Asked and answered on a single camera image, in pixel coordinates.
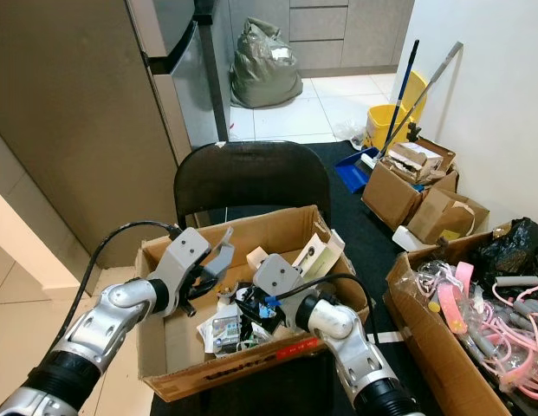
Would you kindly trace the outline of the open cardboard rubbish box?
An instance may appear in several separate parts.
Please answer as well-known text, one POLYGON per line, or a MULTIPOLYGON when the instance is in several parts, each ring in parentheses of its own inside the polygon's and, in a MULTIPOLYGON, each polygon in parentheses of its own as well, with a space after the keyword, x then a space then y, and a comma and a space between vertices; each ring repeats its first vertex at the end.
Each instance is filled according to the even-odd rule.
MULTIPOLYGON (((232 289, 241 282, 253 283, 256 270, 250 269, 246 263, 246 254, 256 247, 263 247, 270 255, 280 254, 291 264, 308 245, 312 235, 332 235, 332 230, 313 205, 270 211, 260 217, 234 219, 224 224, 200 227, 197 231, 208 239, 210 246, 216 246, 228 227, 233 229, 230 244, 236 247, 233 260, 218 288, 191 301, 197 310, 196 315, 189 317, 182 309, 177 309, 168 317, 150 315, 138 324, 139 376, 162 400, 184 399, 193 393, 291 361, 297 356, 313 354, 321 349, 331 350, 324 341, 297 325, 295 314, 300 302, 308 295, 355 310, 367 335, 364 321, 369 297, 356 277, 352 263, 341 255, 324 277, 311 282, 301 281, 295 289, 280 294, 280 308, 286 316, 285 321, 294 330, 293 335, 275 338, 269 343, 220 358, 206 354, 198 325, 217 317, 220 289, 232 289)), ((141 245, 135 254, 138 278, 147 281, 147 275, 157 269, 173 239, 161 237, 141 245)))

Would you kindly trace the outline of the grey-green rubbish bag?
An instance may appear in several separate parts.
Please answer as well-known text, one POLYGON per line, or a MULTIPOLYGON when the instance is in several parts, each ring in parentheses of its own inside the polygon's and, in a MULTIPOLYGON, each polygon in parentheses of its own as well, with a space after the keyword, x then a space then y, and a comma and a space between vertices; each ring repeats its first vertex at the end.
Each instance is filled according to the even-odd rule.
POLYGON ((299 60, 281 39, 280 28, 248 17, 230 66, 230 103, 243 108, 280 106, 301 91, 299 60))

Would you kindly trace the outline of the white card with black circle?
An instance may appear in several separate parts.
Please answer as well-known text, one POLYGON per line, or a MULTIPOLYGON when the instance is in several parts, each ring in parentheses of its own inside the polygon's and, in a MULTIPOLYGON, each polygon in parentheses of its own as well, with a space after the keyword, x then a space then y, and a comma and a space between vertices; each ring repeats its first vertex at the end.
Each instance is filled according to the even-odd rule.
POLYGON ((311 282, 329 273, 339 261, 344 247, 343 239, 335 231, 326 242, 321 241, 319 235, 312 235, 292 266, 299 270, 303 282, 311 282))

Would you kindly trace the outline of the black floor mat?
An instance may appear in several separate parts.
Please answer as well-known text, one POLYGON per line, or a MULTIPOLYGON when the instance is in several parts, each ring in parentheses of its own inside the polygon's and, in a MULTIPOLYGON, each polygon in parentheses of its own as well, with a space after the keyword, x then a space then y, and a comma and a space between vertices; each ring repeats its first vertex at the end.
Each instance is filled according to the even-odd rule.
MULTIPOLYGON (((329 225, 337 230, 340 237, 347 242, 348 260, 352 262, 357 275, 364 281, 365 289, 369 295, 383 296, 387 290, 385 277, 394 265, 396 257, 403 251, 391 240, 392 233, 376 218, 371 211, 363 205, 359 194, 349 193, 343 181, 334 170, 334 163, 354 153, 354 150, 345 141, 333 143, 303 144, 309 150, 319 155, 321 163, 324 165, 329 177, 329 197, 331 198, 331 222, 329 225)), ((208 215, 212 223, 222 223, 224 219, 238 219, 254 217, 280 209, 271 205, 265 206, 240 206, 226 207, 226 209, 210 210, 208 215)), ((390 312, 385 308, 383 297, 374 300, 376 310, 375 325, 380 333, 397 330, 392 321, 390 312)), ((410 350, 407 349, 404 341, 390 341, 385 343, 380 341, 382 352, 387 353, 388 360, 392 363, 400 380, 407 388, 414 393, 418 399, 420 407, 428 416, 443 415, 446 413, 438 404, 438 397, 434 395, 437 391, 432 391, 431 384, 425 380, 422 368, 419 363, 422 361, 411 358, 410 350)), ((329 399, 328 393, 334 393, 334 401, 327 401, 321 406, 321 411, 331 413, 334 416, 353 415, 353 411, 348 411, 344 403, 344 393, 339 387, 328 388, 326 393, 316 393, 314 399, 329 399)), ((165 403, 164 400, 154 394, 152 400, 151 413, 153 416, 159 415, 206 415, 215 411, 193 411, 198 403, 196 400, 203 396, 201 393, 194 393, 190 399, 181 399, 165 403)), ((502 405, 514 405, 513 415, 515 416, 538 416, 538 404, 524 399, 511 399, 505 395, 501 397, 502 405)))

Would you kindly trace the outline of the black folding chair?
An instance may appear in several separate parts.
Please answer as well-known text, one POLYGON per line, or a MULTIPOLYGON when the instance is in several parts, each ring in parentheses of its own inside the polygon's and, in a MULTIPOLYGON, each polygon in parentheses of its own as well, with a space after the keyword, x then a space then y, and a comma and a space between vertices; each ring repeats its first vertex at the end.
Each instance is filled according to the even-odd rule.
MULTIPOLYGON (((218 142, 192 151, 173 182, 178 225, 189 215, 229 207, 316 206, 325 222, 333 217, 327 167, 303 144, 288 141, 218 142)), ((281 393, 285 411, 315 416, 333 404, 327 355, 312 355, 270 368, 251 380, 234 381, 186 399, 154 397, 151 416, 210 416, 232 404, 236 393, 281 393)))

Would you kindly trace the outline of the white flat floor object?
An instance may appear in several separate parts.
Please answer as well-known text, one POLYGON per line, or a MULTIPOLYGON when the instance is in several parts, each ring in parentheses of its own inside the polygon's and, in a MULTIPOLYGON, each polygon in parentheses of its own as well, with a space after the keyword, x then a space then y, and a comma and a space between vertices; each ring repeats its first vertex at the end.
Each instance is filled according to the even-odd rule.
POLYGON ((407 227, 397 226, 392 233, 392 241, 405 252, 415 252, 415 250, 424 250, 431 247, 430 244, 420 242, 407 227))

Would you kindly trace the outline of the cardboard box with paper scraps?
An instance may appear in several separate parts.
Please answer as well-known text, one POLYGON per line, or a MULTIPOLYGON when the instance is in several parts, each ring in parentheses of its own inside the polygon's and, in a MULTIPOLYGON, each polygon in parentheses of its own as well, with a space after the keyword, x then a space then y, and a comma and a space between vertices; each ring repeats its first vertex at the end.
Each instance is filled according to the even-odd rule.
POLYGON ((455 158, 454 151, 427 139, 392 144, 376 162, 362 201, 394 231, 410 222, 430 189, 457 190, 455 158))

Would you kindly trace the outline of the clear crumpled plastic bag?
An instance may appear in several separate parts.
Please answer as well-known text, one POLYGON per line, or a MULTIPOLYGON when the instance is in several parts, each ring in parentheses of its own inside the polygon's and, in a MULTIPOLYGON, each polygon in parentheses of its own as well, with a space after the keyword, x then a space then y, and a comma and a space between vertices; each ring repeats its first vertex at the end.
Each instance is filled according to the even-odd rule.
POLYGON ((363 143, 366 124, 356 120, 336 121, 332 124, 332 134, 340 141, 348 141, 360 146, 363 143))

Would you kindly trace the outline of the small folded cardboard box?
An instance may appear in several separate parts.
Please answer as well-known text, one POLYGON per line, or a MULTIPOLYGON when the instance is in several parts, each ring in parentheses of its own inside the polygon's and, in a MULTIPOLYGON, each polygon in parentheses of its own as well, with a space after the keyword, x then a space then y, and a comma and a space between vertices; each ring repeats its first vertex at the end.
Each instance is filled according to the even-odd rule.
POLYGON ((473 234, 485 225, 489 211, 474 199, 444 189, 430 189, 412 219, 407 223, 424 244, 435 244, 439 238, 458 239, 473 234))

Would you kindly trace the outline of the grey refrigerator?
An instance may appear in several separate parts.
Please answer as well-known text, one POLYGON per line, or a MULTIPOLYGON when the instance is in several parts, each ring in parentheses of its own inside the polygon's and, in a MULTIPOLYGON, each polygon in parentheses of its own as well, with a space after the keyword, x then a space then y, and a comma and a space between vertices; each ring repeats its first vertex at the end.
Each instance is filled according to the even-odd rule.
POLYGON ((103 266, 178 221, 178 166, 217 141, 201 3, 0 0, 0 136, 87 250, 134 224, 103 266))

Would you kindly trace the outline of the yellow mop bucket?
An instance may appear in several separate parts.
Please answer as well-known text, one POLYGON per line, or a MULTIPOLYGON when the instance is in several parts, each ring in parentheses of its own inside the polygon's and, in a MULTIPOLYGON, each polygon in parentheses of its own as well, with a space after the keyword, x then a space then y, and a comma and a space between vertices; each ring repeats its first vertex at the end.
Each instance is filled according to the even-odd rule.
MULTIPOLYGON (((403 94, 402 106, 399 107, 399 113, 397 114, 397 126, 404 123, 405 115, 411 110, 412 106, 415 106, 427 84, 427 80, 418 71, 411 72, 410 80, 407 81, 403 94)), ((392 96, 391 104, 369 108, 365 132, 362 135, 363 147, 382 149, 388 132, 394 130, 390 122, 396 108, 397 95, 399 95, 399 92, 392 96)))

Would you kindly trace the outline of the black plastic bag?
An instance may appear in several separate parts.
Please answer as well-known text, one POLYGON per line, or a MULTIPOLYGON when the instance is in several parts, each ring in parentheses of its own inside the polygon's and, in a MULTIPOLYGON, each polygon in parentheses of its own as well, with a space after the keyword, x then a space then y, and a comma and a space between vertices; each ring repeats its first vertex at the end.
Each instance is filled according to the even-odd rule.
POLYGON ((514 219, 506 234, 477 247, 470 260, 485 273, 538 276, 538 223, 514 219))

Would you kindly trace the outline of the grey kitchen cabinets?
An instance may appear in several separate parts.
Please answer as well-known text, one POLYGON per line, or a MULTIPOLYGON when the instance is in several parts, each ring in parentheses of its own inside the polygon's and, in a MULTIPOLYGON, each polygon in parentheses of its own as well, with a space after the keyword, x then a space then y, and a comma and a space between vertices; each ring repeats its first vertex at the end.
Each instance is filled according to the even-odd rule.
POLYGON ((279 28, 305 78, 371 75, 403 59, 415 0, 218 0, 229 52, 246 20, 279 28))

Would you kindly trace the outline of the blue-handled broom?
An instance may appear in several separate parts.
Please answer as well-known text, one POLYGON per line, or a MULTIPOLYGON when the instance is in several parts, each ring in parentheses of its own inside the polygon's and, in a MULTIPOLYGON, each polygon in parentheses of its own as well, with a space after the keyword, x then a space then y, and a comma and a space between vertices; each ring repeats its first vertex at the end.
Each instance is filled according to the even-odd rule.
POLYGON ((376 81, 384 100, 366 110, 360 134, 360 150, 366 151, 362 159, 368 164, 390 149, 391 143, 408 141, 425 107, 423 90, 427 80, 418 72, 408 72, 406 78, 383 73, 376 75, 376 81))

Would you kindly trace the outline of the grey-handled mop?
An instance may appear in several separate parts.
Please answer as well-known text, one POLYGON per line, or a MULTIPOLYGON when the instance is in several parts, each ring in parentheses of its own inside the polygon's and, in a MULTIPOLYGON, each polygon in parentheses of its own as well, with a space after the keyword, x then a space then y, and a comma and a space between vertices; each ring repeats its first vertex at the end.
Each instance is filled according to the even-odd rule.
POLYGON ((452 48, 450 49, 450 52, 448 52, 446 59, 439 64, 438 68, 436 68, 434 75, 431 76, 431 79, 428 81, 427 86, 423 88, 422 92, 420 92, 418 99, 415 100, 414 103, 412 103, 410 110, 408 110, 406 114, 404 114, 404 118, 402 120, 399 120, 399 123, 397 123, 397 120, 399 119, 399 112, 403 104, 403 96, 405 93, 406 84, 407 81, 410 80, 412 64, 414 64, 416 60, 416 55, 418 55, 418 44, 419 40, 416 40, 415 43, 412 45, 410 60, 408 60, 406 73, 402 82, 402 91, 400 91, 399 97, 397 98, 396 108, 394 111, 392 111, 392 123, 390 126, 390 131, 387 132, 385 143, 383 144, 382 149, 380 149, 379 154, 377 154, 377 159, 383 158, 383 156, 387 152, 388 147, 391 146, 392 143, 394 143, 395 136, 399 134, 400 130, 403 130, 403 127, 406 126, 408 121, 410 121, 411 116, 415 114, 416 111, 418 111, 419 103, 422 102, 423 99, 426 99, 426 95, 428 94, 428 92, 430 92, 431 88, 435 86, 435 83, 438 82, 440 76, 442 76, 443 72, 445 72, 445 70, 450 66, 455 56, 463 50, 463 43, 460 41, 457 41, 454 45, 452 45, 452 48))

